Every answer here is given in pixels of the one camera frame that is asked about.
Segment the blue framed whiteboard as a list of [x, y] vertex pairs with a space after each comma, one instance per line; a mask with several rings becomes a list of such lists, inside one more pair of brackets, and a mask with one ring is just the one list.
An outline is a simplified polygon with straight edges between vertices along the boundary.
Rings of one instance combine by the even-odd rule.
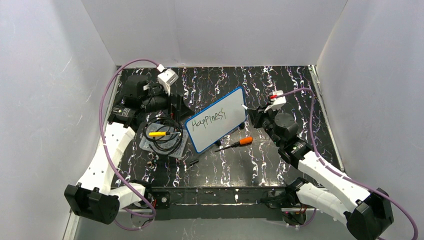
[[245, 98], [245, 89], [239, 86], [185, 121], [196, 153], [205, 151], [246, 121]]

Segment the black marker cap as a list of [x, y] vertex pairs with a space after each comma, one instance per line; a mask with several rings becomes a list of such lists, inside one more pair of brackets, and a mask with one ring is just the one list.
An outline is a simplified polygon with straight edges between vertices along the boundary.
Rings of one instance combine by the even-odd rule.
[[198, 159], [195, 159], [195, 160], [192, 160], [192, 161], [189, 163], [189, 165], [190, 165], [190, 166], [192, 166], [192, 165], [197, 164], [198, 162], [199, 162], [199, 160], [198, 160]]

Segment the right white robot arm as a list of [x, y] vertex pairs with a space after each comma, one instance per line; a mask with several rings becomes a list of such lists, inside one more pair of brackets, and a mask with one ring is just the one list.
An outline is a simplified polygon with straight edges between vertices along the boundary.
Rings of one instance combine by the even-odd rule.
[[316, 154], [310, 144], [297, 135], [298, 125], [287, 113], [259, 107], [248, 108], [252, 126], [262, 128], [289, 165], [309, 175], [325, 189], [298, 177], [285, 193], [292, 202], [312, 206], [344, 224], [357, 240], [376, 240], [391, 224], [394, 216], [384, 190], [376, 192], [352, 183], [339, 169]]

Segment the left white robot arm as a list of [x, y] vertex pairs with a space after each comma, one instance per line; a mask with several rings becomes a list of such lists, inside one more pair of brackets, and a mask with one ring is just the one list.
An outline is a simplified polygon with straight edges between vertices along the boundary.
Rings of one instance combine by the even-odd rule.
[[146, 115], [167, 110], [171, 120], [188, 117], [194, 112], [183, 102], [179, 93], [172, 93], [171, 86], [178, 75], [168, 69], [157, 76], [157, 82], [150, 82], [145, 75], [131, 75], [122, 85], [106, 120], [101, 126], [100, 144], [87, 170], [75, 185], [69, 184], [64, 190], [71, 211], [80, 217], [102, 224], [115, 221], [121, 209], [144, 202], [149, 185], [145, 181], [126, 181], [112, 189], [113, 178], [118, 175], [124, 151], [134, 139]]

